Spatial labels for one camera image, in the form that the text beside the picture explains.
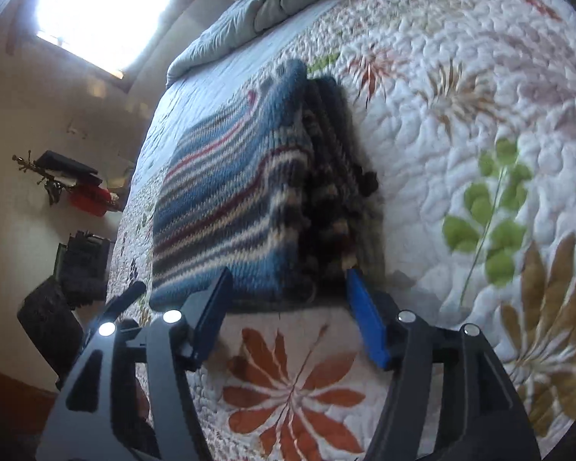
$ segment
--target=orange flower print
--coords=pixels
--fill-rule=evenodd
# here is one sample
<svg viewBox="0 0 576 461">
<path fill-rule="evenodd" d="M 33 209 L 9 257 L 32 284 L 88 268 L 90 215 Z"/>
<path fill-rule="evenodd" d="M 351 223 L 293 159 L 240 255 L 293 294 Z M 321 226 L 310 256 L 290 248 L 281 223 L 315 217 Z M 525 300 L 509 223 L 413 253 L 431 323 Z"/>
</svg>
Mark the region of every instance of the orange flower print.
<svg viewBox="0 0 576 461">
<path fill-rule="evenodd" d="M 555 12 L 551 7 L 546 5 L 542 0 L 523 0 L 523 1 L 526 4 L 531 5 L 533 8 L 535 8 L 542 15 L 547 15 L 548 17 L 550 17 L 551 19 L 554 19 L 555 21 L 561 20 L 561 18 L 559 17 L 559 14 L 557 12 Z"/>
<path fill-rule="evenodd" d="M 406 75 L 399 71 L 399 68 L 404 64 L 407 64 L 407 61 L 395 58 L 391 50 L 387 48 L 376 50 L 375 44 L 372 44 L 367 52 L 358 54 L 350 61 L 344 73 L 351 74 L 354 81 L 357 82 L 359 94 L 356 99 L 361 96 L 363 91 L 367 92 L 365 100 L 365 109 L 367 109 L 373 95 L 380 87 L 384 99 L 386 99 L 385 79 L 396 81 L 401 78 L 407 81 Z"/>
<path fill-rule="evenodd" d="M 224 387 L 224 401 L 239 408 L 228 419 L 228 426 L 235 433 L 248 434 L 262 428 L 274 417 L 271 426 L 258 433 L 266 456 L 279 442 L 284 461 L 322 461 L 317 436 L 340 451 L 363 452 L 358 440 L 342 423 L 311 408 L 312 403 L 351 408 L 365 399 L 365 395 L 349 388 L 330 388 L 350 371 L 356 353 L 333 355 L 315 365 L 304 382 L 300 380 L 306 363 L 327 329 L 328 326 L 322 327 L 294 376 L 287 371 L 284 336 L 279 331 L 273 352 L 258 331 L 250 328 L 242 331 L 246 357 L 232 357 L 228 369 L 247 386 Z"/>
</svg>

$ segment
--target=blue gripper pad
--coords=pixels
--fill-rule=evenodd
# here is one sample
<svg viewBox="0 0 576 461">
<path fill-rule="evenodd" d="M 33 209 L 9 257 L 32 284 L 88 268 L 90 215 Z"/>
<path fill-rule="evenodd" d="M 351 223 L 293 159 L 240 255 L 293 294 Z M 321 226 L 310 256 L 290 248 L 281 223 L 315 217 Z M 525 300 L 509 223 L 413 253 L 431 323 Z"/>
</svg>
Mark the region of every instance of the blue gripper pad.
<svg viewBox="0 0 576 461">
<path fill-rule="evenodd" d="M 390 295 L 383 293 L 384 303 L 376 296 L 367 291 L 361 274 L 356 269 L 347 272 L 348 302 L 352 308 L 352 314 L 361 330 L 361 336 L 365 342 L 369 358 L 381 369 L 388 369 L 391 354 L 387 349 L 386 326 L 390 317 L 398 312 L 397 305 Z"/>
</svg>

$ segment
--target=folded blanket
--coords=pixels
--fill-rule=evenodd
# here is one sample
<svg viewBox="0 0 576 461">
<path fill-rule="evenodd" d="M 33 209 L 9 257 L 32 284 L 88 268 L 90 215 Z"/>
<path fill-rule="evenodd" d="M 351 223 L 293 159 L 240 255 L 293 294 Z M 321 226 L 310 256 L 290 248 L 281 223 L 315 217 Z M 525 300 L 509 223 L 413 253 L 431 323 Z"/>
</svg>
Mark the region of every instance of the folded blanket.
<svg viewBox="0 0 576 461">
<path fill-rule="evenodd" d="M 154 213 L 150 306 L 180 306 L 228 266 L 235 311 L 344 296 L 362 209 L 332 78 L 288 61 L 185 132 Z"/>
</svg>

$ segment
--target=stack of folded blankets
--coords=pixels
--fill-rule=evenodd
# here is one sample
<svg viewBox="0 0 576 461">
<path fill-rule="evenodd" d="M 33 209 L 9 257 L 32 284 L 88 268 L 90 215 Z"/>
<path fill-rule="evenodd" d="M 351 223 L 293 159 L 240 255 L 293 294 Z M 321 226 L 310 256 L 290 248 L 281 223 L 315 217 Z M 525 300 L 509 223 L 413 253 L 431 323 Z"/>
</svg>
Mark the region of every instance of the stack of folded blankets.
<svg viewBox="0 0 576 461">
<path fill-rule="evenodd" d="M 154 213 L 152 309 L 180 306 L 224 266 L 233 311 L 345 296 L 356 264 L 349 221 L 371 175 L 349 152 L 339 87 L 306 75 L 287 61 L 184 133 Z"/>
</svg>

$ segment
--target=green leaf print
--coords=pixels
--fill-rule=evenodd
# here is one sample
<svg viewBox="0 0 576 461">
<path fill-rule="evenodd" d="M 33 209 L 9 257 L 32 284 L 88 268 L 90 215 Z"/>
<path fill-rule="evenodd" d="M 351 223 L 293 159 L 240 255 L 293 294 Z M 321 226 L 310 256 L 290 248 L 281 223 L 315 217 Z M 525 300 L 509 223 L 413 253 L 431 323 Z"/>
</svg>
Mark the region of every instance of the green leaf print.
<svg viewBox="0 0 576 461">
<path fill-rule="evenodd" d="M 457 216 L 447 215 L 442 231 L 451 251 L 474 252 L 480 240 L 480 234 L 476 229 L 469 222 Z"/>
<path fill-rule="evenodd" d="M 514 277 L 512 256 L 522 247 L 526 234 L 526 228 L 514 218 L 527 199 L 525 183 L 533 178 L 531 170 L 517 159 L 516 142 L 506 138 L 497 140 L 494 153 L 482 152 L 478 169 L 483 179 L 471 183 L 463 194 L 470 219 L 454 215 L 444 219 L 442 233 L 450 251 L 473 254 L 461 303 L 482 254 L 486 255 L 484 270 L 489 283 L 502 287 Z M 490 189 L 495 189 L 493 196 Z M 501 220 L 494 220 L 499 213 Z"/>
<path fill-rule="evenodd" d="M 499 168 L 490 152 L 483 152 L 478 159 L 478 167 L 483 177 L 498 177 Z"/>
<path fill-rule="evenodd" d="M 502 288 L 514 277 L 514 260 L 503 251 L 493 252 L 487 258 L 485 272 L 492 285 Z"/>
<path fill-rule="evenodd" d="M 328 55 L 325 55 L 324 57 L 319 58 L 313 64 L 307 66 L 307 74 L 310 75 L 317 71 L 323 70 L 327 66 L 332 66 L 332 64 L 335 64 L 337 62 L 338 58 L 339 58 L 339 52 L 330 53 Z"/>
<path fill-rule="evenodd" d="M 499 139 L 495 144 L 495 154 L 502 166 L 514 164 L 518 157 L 516 142 L 510 142 L 508 139 Z"/>
<path fill-rule="evenodd" d="M 471 184 L 463 195 L 465 208 L 481 226 L 486 227 L 493 216 L 493 203 L 488 187 L 484 183 Z"/>
<path fill-rule="evenodd" d="M 509 218 L 499 222 L 491 232 L 491 251 L 516 253 L 523 245 L 525 232 L 524 226 L 514 223 L 514 220 Z"/>
</svg>

